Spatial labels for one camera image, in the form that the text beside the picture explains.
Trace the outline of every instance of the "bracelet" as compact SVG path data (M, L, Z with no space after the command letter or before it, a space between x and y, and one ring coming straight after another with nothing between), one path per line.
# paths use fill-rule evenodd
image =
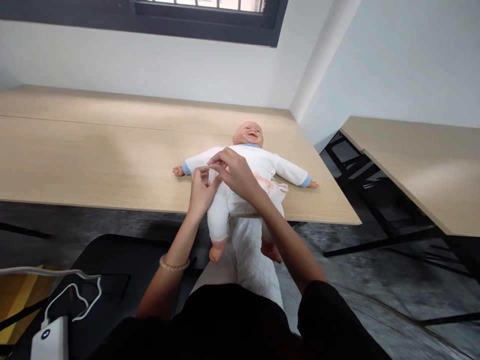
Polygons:
M189 267L190 265L190 259L188 259L188 261L183 264L183 265L180 265L180 266L170 266L168 265L166 262L165 262L165 255L167 254L163 254L160 258L160 266L168 271L174 271L174 272L177 272L177 271L182 271L182 270L185 270L186 268Z

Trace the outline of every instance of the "blue cuff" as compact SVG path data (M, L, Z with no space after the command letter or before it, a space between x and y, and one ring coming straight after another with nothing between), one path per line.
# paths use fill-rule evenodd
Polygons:
M184 162L181 165L181 168L183 169L183 172L185 173L185 175L192 175L192 172L190 171L189 166L187 165L186 162Z
M310 175L308 175L305 179L304 182L302 182L299 186L301 188L306 188L310 183L312 182L312 178L310 177Z

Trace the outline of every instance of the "window frame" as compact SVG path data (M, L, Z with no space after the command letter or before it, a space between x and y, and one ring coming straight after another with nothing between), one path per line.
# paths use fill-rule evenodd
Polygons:
M288 0L264 12L144 0L1 0L0 19L277 47Z

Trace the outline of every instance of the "doll foot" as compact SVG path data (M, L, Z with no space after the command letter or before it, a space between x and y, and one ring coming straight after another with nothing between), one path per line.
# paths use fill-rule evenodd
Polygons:
M225 247L227 246L227 238L222 241L212 241L211 249L209 253L210 261L214 264L218 264L222 254L224 253Z
M276 261L279 264L282 263L282 258L280 257L280 253L274 243L262 240L260 251L270 260Z
M216 249L216 248L212 247L210 249L210 254L209 254L210 261L214 264L218 264L223 253L224 253L223 250Z

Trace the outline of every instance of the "charging cable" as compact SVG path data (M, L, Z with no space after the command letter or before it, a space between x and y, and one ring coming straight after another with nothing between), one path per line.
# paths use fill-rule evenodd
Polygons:
M77 317L75 317L72 322L82 320L84 319L92 309L92 307L95 305L95 303L98 301L100 296L102 296L102 287L100 285L100 278L101 275L87 275L83 271L78 270L78 269L72 269L72 270L47 270L47 269L42 269L38 267L32 267L32 266L19 266L19 267L9 267L9 268L4 268L0 269L0 276L1 275L9 275L9 274L19 274L19 273L28 273L28 274L35 274L35 275L44 275L44 276L64 276L64 275L71 275L71 274L76 274L82 279L85 280L96 280L96 287L98 288L98 295L97 297L92 301L92 303L89 305L89 302L87 299L85 299L83 296L80 295L79 292L79 287L77 284L71 283L69 284L66 288L62 290L61 293L59 293L46 307L45 309L45 317L43 322L41 323L41 329L46 328L50 324L50 319L48 317L48 312L50 309L50 306L65 292L67 291L70 287L73 287L76 292L76 296L85 303L85 310L83 310Z

